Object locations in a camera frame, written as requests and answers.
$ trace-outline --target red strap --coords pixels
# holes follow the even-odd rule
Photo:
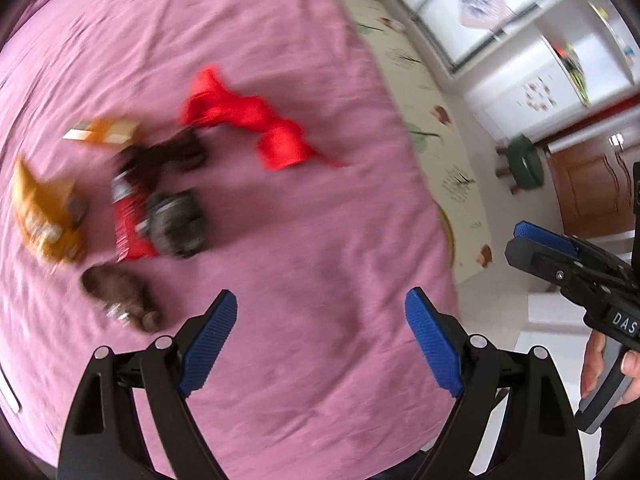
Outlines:
[[[216,78],[214,67],[196,76],[193,93],[184,104],[182,122],[208,128],[226,123],[261,134],[258,156],[268,170],[281,170],[319,155],[302,139],[302,126],[278,117],[261,97],[241,97],[224,88]],[[325,156],[320,157],[333,166],[340,166]]]

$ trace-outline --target stool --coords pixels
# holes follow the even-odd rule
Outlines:
[[[495,170],[495,176],[501,178],[512,176],[516,181],[511,186],[511,194],[515,195],[522,189],[536,189],[545,183],[545,170],[538,155],[538,150],[529,137],[520,135],[515,137],[508,146],[498,146],[498,155],[506,155],[509,164],[506,168]]]

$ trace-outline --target bed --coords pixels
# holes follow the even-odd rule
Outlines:
[[[169,173],[196,193],[210,250],[187,261],[125,264],[151,284],[163,333],[222,288],[238,323],[188,405],[234,480],[361,480],[440,431],[452,407],[404,322],[420,285],[457,315],[438,209],[368,49],[339,0],[49,0],[0,52],[0,186],[25,156],[37,176],[69,176],[88,197],[89,255],[41,266],[0,200],[0,365],[22,405],[2,411],[24,447],[57,462],[66,414],[92,351],[144,348],[155,336],[104,317],[78,287],[114,259],[113,152],[68,144],[75,120],[140,118],[147,141],[178,130],[190,82],[215,64],[306,127],[320,158],[266,171],[256,137],[228,126],[202,137],[209,165]],[[145,399],[136,398],[154,465],[171,475]]]

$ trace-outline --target red package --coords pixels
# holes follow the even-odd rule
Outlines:
[[[151,240],[140,233],[146,222],[147,196],[139,187],[130,184],[126,176],[127,171],[119,174],[112,183],[119,262],[159,255]]]

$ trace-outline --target floor mat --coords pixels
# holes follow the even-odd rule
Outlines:
[[[343,0],[383,73],[414,144],[415,155],[440,205],[451,266],[461,283],[490,263],[484,205],[460,132],[440,90],[391,16],[377,0]]]

